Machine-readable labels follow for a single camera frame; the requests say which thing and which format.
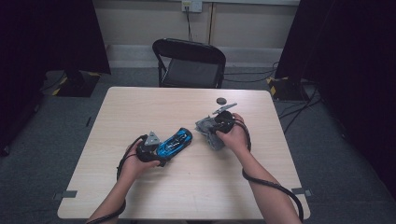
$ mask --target wall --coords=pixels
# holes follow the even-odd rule
[[[108,45],[151,45],[163,37],[188,39],[187,18],[180,1],[93,2]],[[291,3],[203,2],[202,13],[190,14],[192,39],[219,47],[283,48],[296,9]]]
[[[279,60],[298,0],[213,1],[203,2],[202,13],[190,14],[193,41],[219,47],[227,66],[271,66]],[[180,1],[93,2],[105,44],[111,46],[111,66],[154,66],[150,46],[155,40],[189,39]]]

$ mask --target blue object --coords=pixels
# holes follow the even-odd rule
[[[160,144],[157,148],[157,155],[170,160],[178,152],[187,147],[191,143],[191,140],[192,133],[185,128],[180,128],[177,133]]]

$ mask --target table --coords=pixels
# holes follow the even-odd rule
[[[154,131],[166,140],[180,127],[191,144],[165,167],[144,173],[131,187],[120,218],[130,219],[262,219],[241,165],[228,148],[215,151],[194,130],[195,121],[219,108],[217,98],[239,113],[249,128],[252,154],[287,189],[301,183],[267,91],[113,87],[106,94],[67,190],[60,218],[88,218],[116,182],[116,167],[128,145]],[[298,195],[304,217],[310,211]]]

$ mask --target black chair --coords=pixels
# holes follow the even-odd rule
[[[171,38],[155,41],[152,49],[158,59],[160,87],[221,88],[226,59],[219,49]],[[168,67],[163,58],[171,59]]]

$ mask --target hand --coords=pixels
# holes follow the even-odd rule
[[[120,174],[119,180],[135,180],[139,176],[141,176],[148,168],[158,166],[160,164],[159,161],[149,161],[149,162],[142,162],[136,157],[136,148],[141,142],[138,141],[136,144],[132,146],[131,151],[128,153],[128,156],[134,155],[126,159],[124,164],[122,165],[122,170]]]
[[[236,122],[244,123],[244,119],[233,113],[233,117],[237,119]],[[216,131],[216,135],[219,139],[221,139],[224,144],[229,147],[234,153],[237,150],[246,150],[247,149],[247,138],[245,131],[239,125],[234,125],[233,128],[228,133],[222,133],[220,131]]]

